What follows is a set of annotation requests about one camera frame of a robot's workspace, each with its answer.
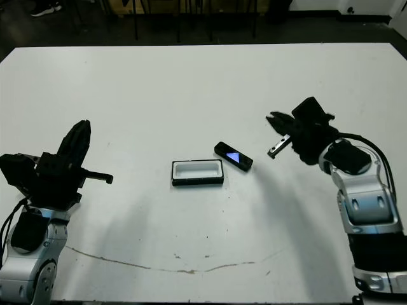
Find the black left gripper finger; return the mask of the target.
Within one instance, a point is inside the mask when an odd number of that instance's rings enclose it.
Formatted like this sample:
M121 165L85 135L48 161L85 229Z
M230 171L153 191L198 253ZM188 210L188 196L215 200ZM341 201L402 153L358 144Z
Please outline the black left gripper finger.
M72 138L72 163L80 167L90 147L91 125L89 120L82 120L75 125Z
M85 120L76 123L63 138L58 156L66 157L74 166L81 166L85 158Z

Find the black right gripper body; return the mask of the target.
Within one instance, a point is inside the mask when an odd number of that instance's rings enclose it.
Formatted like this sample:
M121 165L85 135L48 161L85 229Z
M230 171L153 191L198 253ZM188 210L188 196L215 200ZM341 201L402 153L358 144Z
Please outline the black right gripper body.
M316 165L321 152L337 139L337 129L329 125L306 125L294 119L289 129L292 149L307 165Z

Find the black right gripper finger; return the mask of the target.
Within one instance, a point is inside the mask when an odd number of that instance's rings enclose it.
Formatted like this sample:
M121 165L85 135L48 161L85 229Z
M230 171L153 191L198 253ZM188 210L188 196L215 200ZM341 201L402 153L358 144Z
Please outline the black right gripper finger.
M266 120L278 134L289 134L289 129L291 127L291 119L267 116Z
M272 126L288 126L294 123L294 118L288 114L279 111L270 113L270 124Z

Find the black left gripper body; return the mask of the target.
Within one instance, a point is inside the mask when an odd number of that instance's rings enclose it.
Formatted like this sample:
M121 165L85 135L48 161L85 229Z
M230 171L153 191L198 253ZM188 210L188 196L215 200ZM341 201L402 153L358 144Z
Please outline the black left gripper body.
M86 179L113 183L108 173L82 167L85 154L50 154L44 152L35 168L36 178L29 187L29 199L38 208L71 208L79 203Z

